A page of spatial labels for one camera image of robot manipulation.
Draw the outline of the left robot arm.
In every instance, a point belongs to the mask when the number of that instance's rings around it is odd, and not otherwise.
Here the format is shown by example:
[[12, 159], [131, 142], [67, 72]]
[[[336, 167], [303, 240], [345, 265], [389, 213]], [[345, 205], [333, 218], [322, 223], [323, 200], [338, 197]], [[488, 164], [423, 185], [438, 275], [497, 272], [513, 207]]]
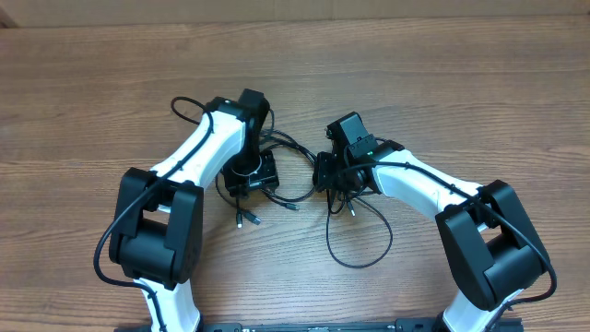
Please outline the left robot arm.
[[236, 101], [203, 105], [196, 130], [166, 160], [129, 169], [120, 182], [114, 220], [97, 248], [121, 266], [122, 286], [139, 288], [151, 316], [146, 331], [198, 331], [190, 277], [202, 248], [204, 192], [218, 174], [230, 195], [278, 185], [273, 158], [260, 149], [270, 104], [245, 89]]

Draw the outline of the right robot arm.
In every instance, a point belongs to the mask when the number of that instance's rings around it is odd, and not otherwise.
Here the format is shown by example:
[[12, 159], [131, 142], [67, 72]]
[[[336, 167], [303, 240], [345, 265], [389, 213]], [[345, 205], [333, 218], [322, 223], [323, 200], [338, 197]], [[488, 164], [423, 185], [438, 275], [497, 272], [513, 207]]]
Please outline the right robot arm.
[[329, 124], [329, 152], [317, 156], [313, 182], [328, 204], [350, 205], [375, 193], [432, 219], [458, 288], [435, 317], [398, 318], [394, 331], [521, 331], [504, 313], [557, 289], [549, 254], [517, 193], [496, 180], [456, 179], [418, 160], [393, 140], [370, 134], [358, 113]]

